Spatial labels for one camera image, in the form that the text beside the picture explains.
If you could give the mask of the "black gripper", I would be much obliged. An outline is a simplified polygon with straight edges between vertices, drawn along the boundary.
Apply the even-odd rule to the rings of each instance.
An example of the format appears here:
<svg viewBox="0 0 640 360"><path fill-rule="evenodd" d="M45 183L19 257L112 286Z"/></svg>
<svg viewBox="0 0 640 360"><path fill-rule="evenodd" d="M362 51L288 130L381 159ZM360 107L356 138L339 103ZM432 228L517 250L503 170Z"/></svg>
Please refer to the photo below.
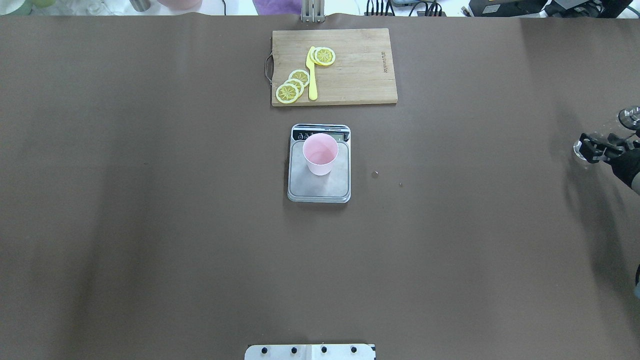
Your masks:
<svg viewBox="0 0 640 360"><path fill-rule="evenodd" d="M606 137L583 133L579 137L579 155L590 164L604 162L621 182L629 188L640 187L639 141L630 136L611 132Z"/></svg>

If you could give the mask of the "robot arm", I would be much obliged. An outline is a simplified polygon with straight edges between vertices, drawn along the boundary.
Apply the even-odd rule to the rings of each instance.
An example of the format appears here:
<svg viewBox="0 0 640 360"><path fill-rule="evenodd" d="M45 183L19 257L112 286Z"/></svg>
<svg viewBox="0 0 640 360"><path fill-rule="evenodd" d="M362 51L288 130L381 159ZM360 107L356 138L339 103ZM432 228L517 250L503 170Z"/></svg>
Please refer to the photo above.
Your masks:
<svg viewBox="0 0 640 360"><path fill-rule="evenodd" d="M613 176L638 194L639 141L615 133L610 133L604 140L582 133L573 149L578 159L587 163L587 168L579 173L576 182L580 221L598 239L612 240L617 237L615 212L611 209L606 185L602 184L601 174L594 165L608 165Z"/></svg>

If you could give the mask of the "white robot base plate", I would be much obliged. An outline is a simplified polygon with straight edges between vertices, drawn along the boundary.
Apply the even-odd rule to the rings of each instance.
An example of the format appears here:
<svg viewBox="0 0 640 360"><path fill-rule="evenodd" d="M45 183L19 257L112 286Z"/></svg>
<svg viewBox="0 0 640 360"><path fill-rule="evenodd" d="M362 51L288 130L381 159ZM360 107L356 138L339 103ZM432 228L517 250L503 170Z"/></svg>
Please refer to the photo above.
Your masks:
<svg viewBox="0 0 640 360"><path fill-rule="evenodd" d="M245 360L376 360L374 344L254 344L247 347Z"/></svg>

